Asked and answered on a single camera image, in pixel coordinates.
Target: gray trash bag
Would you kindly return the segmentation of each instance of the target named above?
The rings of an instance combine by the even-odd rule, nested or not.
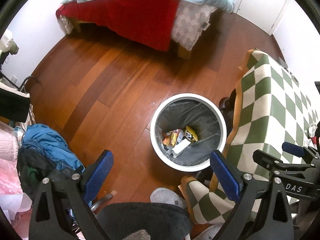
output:
[[[169,155],[163,145],[166,133],[190,126],[198,135],[176,158]],[[221,130],[216,115],[203,103],[191,99],[176,101],[167,106],[156,123],[156,140],[163,154],[171,161],[182,166],[195,166],[210,158],[210,153],[218,148]]]

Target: wooden floor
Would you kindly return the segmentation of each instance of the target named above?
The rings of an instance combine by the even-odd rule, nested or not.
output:
[[[114,166],[99,197],[115,190],[112,202],[147,202],[157,187],[178,193],[185,173],[165,165],[151,146],[156,108],[185,92],[217,105],[235,88],[247,50],[279,56],[272,38],[238,15],[216,12],[211,22],[188,61],[83,25],[35,70],[41,82],[30,88],[36,121],[59,132],[86,166],[104,149],[112,151]]]

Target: white slipper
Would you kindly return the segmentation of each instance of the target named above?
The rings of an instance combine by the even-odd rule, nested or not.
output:
[[[187,202],[182,197],[165,187],[156,188],[150,195],[150,201],[151,203],[167,203],[180,208],[187,207]]]
[[[209,226],[206,230],[202,231],[199,236],[193,240],[212,240],[214,236],[218,233],[223,224],[217,224]]]

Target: white trash can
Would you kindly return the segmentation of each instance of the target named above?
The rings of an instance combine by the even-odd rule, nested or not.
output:
[[[174,158],[166,153],[162,133],[193,128],[198,141],[191,143]],[[210,153],[222,152],[227,139],[226,123],[220,110],[207,98],[196,94],[179,94],[168,98],[155,111],[150,127],[152,146],[159,158],[179,171],[200,171],[210,165]]]

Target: door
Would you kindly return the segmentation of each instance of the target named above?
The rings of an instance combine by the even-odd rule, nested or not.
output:
[[[241,0],[237,14],[271,35],[289,0]]]

